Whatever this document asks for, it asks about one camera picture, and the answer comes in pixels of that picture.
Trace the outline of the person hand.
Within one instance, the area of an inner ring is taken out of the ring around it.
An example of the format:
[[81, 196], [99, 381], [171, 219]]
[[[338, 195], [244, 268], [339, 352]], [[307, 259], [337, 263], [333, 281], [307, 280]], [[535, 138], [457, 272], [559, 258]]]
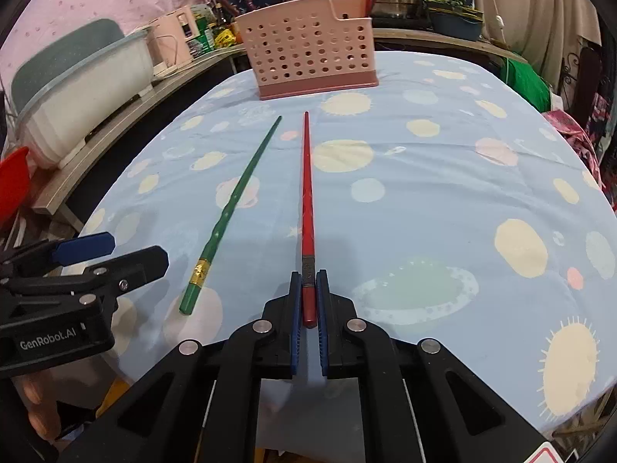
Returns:
[[56, 406], [56, 390], [49, 370], [25, 374], [17, 378], [17, 386], [27, 399], [28, 420], [46, 441], [60, 435], [61, 422]]

